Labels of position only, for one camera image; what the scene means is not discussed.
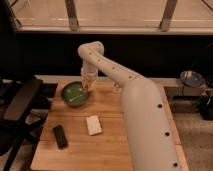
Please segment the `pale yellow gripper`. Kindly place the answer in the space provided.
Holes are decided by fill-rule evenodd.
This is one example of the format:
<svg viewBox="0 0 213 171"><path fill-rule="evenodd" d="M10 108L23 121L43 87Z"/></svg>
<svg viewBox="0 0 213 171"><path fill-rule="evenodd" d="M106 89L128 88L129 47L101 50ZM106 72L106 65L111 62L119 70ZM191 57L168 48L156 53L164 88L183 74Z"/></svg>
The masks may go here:
<svg viewBox="0 0 213 171"><path fill-rule="evenodd" d="M91 86L91 91L94 87L94 84L95 84L95 81L94 80L89 80L89 79L86 79L84 76L81 77L81 81L82 81L82 91L83 91L83 86L85 84L89 84Z"/></svg>

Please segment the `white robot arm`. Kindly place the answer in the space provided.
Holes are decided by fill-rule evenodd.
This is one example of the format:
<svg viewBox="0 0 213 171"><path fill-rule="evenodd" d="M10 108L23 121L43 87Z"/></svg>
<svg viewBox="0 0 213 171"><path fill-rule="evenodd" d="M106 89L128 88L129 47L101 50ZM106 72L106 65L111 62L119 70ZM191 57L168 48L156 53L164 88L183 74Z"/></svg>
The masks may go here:
<svg viewBox="0 0 213 171"><path fill-rule="evenodd" d="M122 88L122 109L134 171L181 171L160 86L104 56L101 42L79 46L84 84L101 71Z"/></svg>

